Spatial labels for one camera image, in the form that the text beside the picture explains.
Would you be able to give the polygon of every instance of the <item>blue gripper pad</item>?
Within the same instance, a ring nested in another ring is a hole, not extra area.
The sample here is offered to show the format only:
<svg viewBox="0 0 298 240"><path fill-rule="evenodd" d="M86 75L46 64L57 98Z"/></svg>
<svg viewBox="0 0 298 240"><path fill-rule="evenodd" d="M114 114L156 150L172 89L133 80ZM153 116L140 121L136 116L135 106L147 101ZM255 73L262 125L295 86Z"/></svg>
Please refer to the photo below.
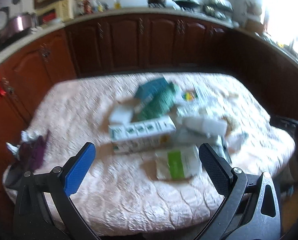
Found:
<svg viewBox="0 0 298 240"><path fill-rule="evenodd" d="M76 156L65 163L60 180L68 197L78 191L94 159L94 144L87 142Z"/></svg>

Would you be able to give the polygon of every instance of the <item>quilted bedspread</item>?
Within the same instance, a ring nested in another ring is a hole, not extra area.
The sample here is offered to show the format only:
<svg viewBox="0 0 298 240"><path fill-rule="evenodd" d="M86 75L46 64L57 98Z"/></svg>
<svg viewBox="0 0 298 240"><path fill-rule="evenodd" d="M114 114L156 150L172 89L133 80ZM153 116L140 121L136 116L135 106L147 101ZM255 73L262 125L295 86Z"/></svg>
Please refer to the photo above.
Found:
<svg viewBox="0 0 298 240"><path fill-rule="evenodd" d="M108 134L108 116L117 101L132 97L138 86L164 76L182 89L203 86L222 100L217 107L238 120L249 138L231 155L232 166L260 175L279 172L294 152L294 141L283 130L269 125L270 116L252 94L235 78L203 73L140 73L94 77L62 82L44 98L28 129L51 137L43 167L47 173L63 166L86 142L96 146L97 156L78 192L71 195L77 209L99 235L131 235L184 228L208 220L223 196L214 188L206 171L181 182L156 178L154 151L115 155ZM237 92L227 100L219 87ZM16 191L6 189L15 201ZM56 225L61 218L49 193L46 199Z"/></svg>

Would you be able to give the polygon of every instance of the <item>bottle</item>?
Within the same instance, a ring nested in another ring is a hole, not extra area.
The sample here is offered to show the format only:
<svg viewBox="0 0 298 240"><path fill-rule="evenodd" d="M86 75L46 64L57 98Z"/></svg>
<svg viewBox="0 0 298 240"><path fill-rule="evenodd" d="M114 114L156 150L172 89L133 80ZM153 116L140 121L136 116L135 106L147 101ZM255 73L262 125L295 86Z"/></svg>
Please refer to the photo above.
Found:
<svg viewBox="0 0 298 240"><path fill-rule="evenodd" d="M78 8L79 8L80 15L83 15L83 14L84 14L83 0L80 0L80 1L79 1L79 3L78 3Z"/></svg>
<svg viewBox="0 0 298 240"><path fill-rule="evenodd" d="M97 0L97 4L98 4L98 12L103 12L102 0Z"/></svg>
<svg viewBox="0 0 298 240"><path fill-rule="evenodd" d="M83 2L84 6L84 13L85 14L91 14L92 13L92 8L89 0L84 0Z"/></svg>
<svg viewBox="0 0 298 240"><path fill-rule="evenodd" d="M121 8L121 0L113 0L113 7L115 9L120 9Z"/></svg>
<svg viewBox="0 0 298 240"><path fill-rule="evenodd" d="M97 0L92 0L92 9L94 12L98 11L98 3Z"/></svg>

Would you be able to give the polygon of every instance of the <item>pan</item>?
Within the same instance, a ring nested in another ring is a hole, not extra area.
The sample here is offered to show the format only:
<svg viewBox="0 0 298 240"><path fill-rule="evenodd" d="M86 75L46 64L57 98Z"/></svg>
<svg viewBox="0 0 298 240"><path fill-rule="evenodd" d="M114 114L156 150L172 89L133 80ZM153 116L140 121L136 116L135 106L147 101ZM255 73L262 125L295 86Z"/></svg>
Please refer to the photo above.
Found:
<svg viewBox="0 0 298 240"><path fill-rule="evenodd" d="M196 9L200 7L200 3L195 0L172 0L181 8Z"/></svg>

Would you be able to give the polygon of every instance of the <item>white box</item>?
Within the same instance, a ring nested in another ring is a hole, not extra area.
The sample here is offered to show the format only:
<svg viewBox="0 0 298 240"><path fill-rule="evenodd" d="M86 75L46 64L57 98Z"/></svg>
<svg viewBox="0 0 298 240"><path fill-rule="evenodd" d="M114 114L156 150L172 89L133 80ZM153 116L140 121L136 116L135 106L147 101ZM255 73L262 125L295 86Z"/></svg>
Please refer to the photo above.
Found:
<svg viewBox="0 0 298 240"><path fill-rule="evenodd" d="M176 127L166 115L126 125L109 125L115 153L133 153L167 145Z"/></svg>

